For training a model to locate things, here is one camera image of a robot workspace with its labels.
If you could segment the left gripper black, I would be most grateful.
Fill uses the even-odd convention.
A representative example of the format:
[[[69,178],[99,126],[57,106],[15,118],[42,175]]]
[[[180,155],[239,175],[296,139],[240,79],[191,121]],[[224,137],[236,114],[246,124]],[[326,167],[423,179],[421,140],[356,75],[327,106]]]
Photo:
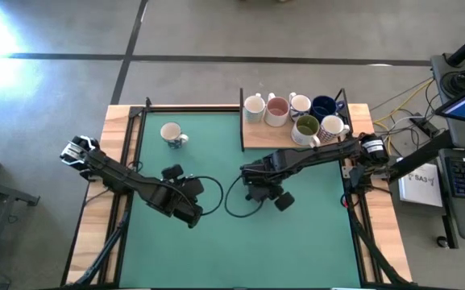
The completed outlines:
[[[204,192],[204,187],[196,178],[185,178],[179,183],[161,182],[157,185],[158,210],[175,217],[194,228],[199,222],[203,208],[198,205],[197,196]]]

